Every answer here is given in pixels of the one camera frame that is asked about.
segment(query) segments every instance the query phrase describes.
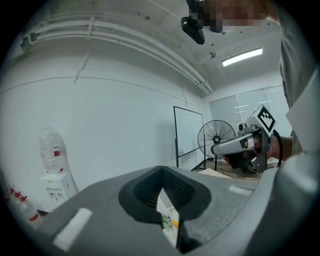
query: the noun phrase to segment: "ceiling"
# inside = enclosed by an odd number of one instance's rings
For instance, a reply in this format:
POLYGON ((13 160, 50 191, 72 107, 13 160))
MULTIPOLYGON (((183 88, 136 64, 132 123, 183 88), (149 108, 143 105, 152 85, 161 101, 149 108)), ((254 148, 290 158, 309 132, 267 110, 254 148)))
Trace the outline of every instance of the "ceiling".
POLYGON ((280 60, 280 28, 264 20, 259 26, 230 28, 227 34, 204 29, 204 45, 196 44, 181 29, 181 18, 189 14, 186 0, 55 0, 33 21, 47 15, 70 12, 99 12, 106 19, 117 14, 117 24, 143 32, 171 48, 197 70, 213 90, 254 76, 277 71, 280 60), (262 48, 263 54, 223 67, 231 56, 262 48), (216 57, 210 58, 210 52, 216 57))

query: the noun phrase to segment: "whiteboard frame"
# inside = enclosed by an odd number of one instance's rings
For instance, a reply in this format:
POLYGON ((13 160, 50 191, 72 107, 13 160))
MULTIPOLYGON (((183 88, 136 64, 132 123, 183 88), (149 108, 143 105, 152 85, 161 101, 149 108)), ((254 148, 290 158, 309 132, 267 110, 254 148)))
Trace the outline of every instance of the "whiteboard frame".
MULTIPOLYGON (((185 110, 185 111, 189 111, 189 112, 192 112, 192 113, 196 113, 198 115, 201 115, 201 119, 202 119, 202 127, 204 126, 204 117, 201 113, 198 113, 198 112, 195 112, 195 111, 192 111, 192 110, 189 110, 189 109, 185 109, 185 108, 182 108, 182 107, 178 107, 178 106, 173 106, 173 113, 174 113, 174 126, 175 126, 175 159, 176 159, 176 167, 179 167, 179 157, 183 157, 193 151, 196 151, 202 147, 204 147, 204 150, 206 150, 206 143, 204 143, 203 146, 200 146, 196 149, 193 149, 187 153, 184 153, 182 155, 179 155, 178 153, 178 130, 177 130, 177 119, 176 119, 176 109, 181 109, 181 110, 185 110)), ((206 164, 206 154, 204 154, 204 164, 206 164)))

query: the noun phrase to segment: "white wall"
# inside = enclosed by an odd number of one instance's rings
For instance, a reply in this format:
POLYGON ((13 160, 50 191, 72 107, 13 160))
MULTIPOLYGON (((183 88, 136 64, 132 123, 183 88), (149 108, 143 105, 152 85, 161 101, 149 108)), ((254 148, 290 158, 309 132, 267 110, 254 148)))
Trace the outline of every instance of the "white wall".
MULTIPOLYGON (((77 187, 156 165, 176 165, 173 106, 203 114, 208 102, 185 77, 134 50, 105 41, 36 44, 5 70, 0 87, 0 163, 9 186, 50 211, 38 132, 61 134, 77 187), (76 83, 82 57, 90 57, 76 83)), ((198 149, 179 160, 191 170, 198 149)))

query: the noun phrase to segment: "ceiling pipe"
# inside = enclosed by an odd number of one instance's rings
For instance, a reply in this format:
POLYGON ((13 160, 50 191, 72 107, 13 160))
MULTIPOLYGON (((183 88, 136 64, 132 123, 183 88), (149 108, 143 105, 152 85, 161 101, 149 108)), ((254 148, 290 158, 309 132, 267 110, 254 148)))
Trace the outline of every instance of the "ceiling pipe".
MULTIPOLYGON (((65 36, 65 35, 70 35, 70 36, 71 35, 87 35, 87 31, 85 31, 85 30, 68 30, 68 31, 60 31, 60 32, 57 31, 57 32, 51 32, 51 33, 43 34, 43 35, 38 35, 36 39, 38 41, 40 41, 40 40, 43 40, 43 39, 54 38, 54 37, 65 36)), ((163 53, 153 49, 152 47, 149 47, 149 46, 147 46, 147 45, 145 45, 145 44, 143 44, 143 43, 141 43, 139 41, 136 41, 136 40, 131 39, 131 38, 127 38, 127 37, 122 36, 122 35, 113 34, 113 33, 110 33, 110 32, 92 31, 91 37, 92 36, 105 36, 105 37, 109 37, 109 38, 113 38, 113 39, 117 39, 117 40, 122 40, 122 41, 125 41, 125 42, 128 42, 128 43, 134 44, 136 46, 139 46, 139 47, 141 47, 143 49, 147 49, 149 52, 152 52, 155 55, 158 55, 158 56, 162 57, 163 59, 165 59, 167 61, 167 63, 169 63, 170 67, 175 66, 177 69, 179 69, 179 73, 184 73, 185 74, 184 76, 188 77, 196 85, 199 85, 199 81, 197 80, 197 78, 194 77, 191 73, 187 72, 185 70, 185 68, 183 68, 181 65, 176 63, 174 60, 170 59, 165 54, 163 54, 163 53)))
MULTIPOLYGON (((42 35, 40 37, 40 39, 37 38, 37 41, 34 41, 33 43, 38 43, 40 41, 45 41, 45 40, 51 40, 51 39, 59 39, 59 38, 86 38, 87 37, 87 33, 85 31, 78 31, 82 34, 74 34, 74 33, 68 33, 67 31, 64 31, 63 34, 60 34, 58 32, 53 32, 53 33, 50 33, 46 36, 42 35)), ((98 39, 98 40, 104 40, 104 41, 108 41, 108 42, 112 42, 112 43, 116 43, 116 44, 119 44, 119 45, 123 45, 123 46, 126 46, 128 48, 131 48, 131 49, 134 49, 136 51, 139 51, 141 53, 144 53, 162 63, 164 63, 165 65, 169 66, 170 68, 174 69, 175 71, 177 71, 178 73, 180 73, 181 75, 183 75, 184 77, 186 77, 187 79, 189 79, 192 83, 196 84, 197 87, 200 87, 207 95, 209 95, 209 91, 206 89, 206 88, 203 88, 202 85, 199 85, 195 80, 193 80, 190 76, 188 76, 187 74, 185 74, 184 72, 182 72, 181 70, 177 69, 174 65, 172 65, 170 62, 167 62, 141 48, 138 48, 134 45, 131 45, 131 44, 128 44, 128 43, 125 43, 125 42, 121 42, 119 40, 115 40, 115 39, 111 39, 111 38, 107 38, 107 37, 103 37, 103 36, 96 36, 96 35, 93 35, 91 36, 92 39, 98 39)))
POLYGON ((165 8, 164 6, 152 1, 152 0, 145 0, 151 4, 154 4, 155 6, 158 6, 159 8, 161 8, 162 10, 166 11, 167 13, 171 14, 173 17, 175 17, 179 22, 181 20, 181 18, 179 18, 177 15, 175 15, 172 11, 170 11, 169 9, 165 8))
POLYGON ((117 13, 113 13, 113 12, 109 12, 109 11, 104 11, 104 12, 101 12, 101 11, 70 11, 70 12, 62 12, 62 13, 53 14, 51 16, 47 16, 46 18, 43 18, 43 19, 39 20, 37 23, 39 24, 42 21, 53 22, 53 21, 57 21, 57 20, 70 19, 70 18, 90 18, 92 16, 99 17, 99 18, 108 18, 108 19, 111 19, 111 20, 120 20, 120 21, 124 21, 124 22, 127 22, 127 23, 133 23, 134 22, 134 23, 140 24, 141 26, 144 26, 144 27, 152 30, 153 32, 156 32, 157 34, 160 34, 161 36, 165 37, 167 40, 169 40, 170 43, 172 43, 173 45, 177 46, 186 55, 188 55, 188 58, 190 59, 191 62, 193 62, 194 65, 198 66, 199 68, 202 68, 200 63, 198 63, 197 60, 187 50, 185 50, 183 47, 181 47, 181 45, 180 45, 181 42, 179 41, 179 39, 178 39, 178 43, 177 43, 170 36, 168 36, 167 34, 162 32, 161 30, 157 30, 153 26, 150 26, 150 25, 148 25, 146 23, 143 23, 143 22, 138 21, 138 20, 134 20, 132 18, 124 17, 123 15, 120 15, 120 14, 117 14, 117 13))
MULTIPOLYGON (((60 23, 49 24, 49 25, 46 25, 43 27, 32 28, 30 31, 28 31, 25 34, 25 36, 27 37, 30 33, 39 34, 39 33, 45 32, 47 30, 60 29, 60 28, 73 27, 73 26, 89 26, 89 24, 90 24, 90 20, 64 21, 64 22, 60 22, 60 23)), ((131 29, 131 28, 128 28, 125 26, 121 26, 118 24, 104 22, 104 21, 94 21, 93 26, 104 27, 104 28, 109 28, 109 29, 121 31, 121 32, 127 33, 129 35, 139 37, 141 39, 146 40, 147 42, 149 42, 149 43, 153 44, 154 46, 160 48, 161 50, 165 51, 166 53, 168 53, 169 55, 174 57, 176 60, 178 60, 180 63, 182 63, 186 67, 188 73, 189 72, 193 73, 200 80, 200 83, 198 83, 198 84, 204 83, 208 87, 208 89, 211 93, 214 92, 213 89, 209 86, 208 82, 187 61, 185 61, 177 53, 175 53, 174 51, 172 51, 171 49, 166 47, 164 44, 153 39, 152 37, 145 35, 144 33, 141 33, 139 31, 136 31, 134 29, 131 29)))

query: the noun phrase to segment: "whiteboard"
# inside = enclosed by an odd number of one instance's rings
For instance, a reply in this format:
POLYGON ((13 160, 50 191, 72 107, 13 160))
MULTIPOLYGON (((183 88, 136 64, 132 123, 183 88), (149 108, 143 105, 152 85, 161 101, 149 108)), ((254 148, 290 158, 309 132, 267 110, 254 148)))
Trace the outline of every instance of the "whiteboard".
POLYGON ((204 126, 202 114, 177 106, 173 107, 178 156, 199 148, 198 133, 204 126))

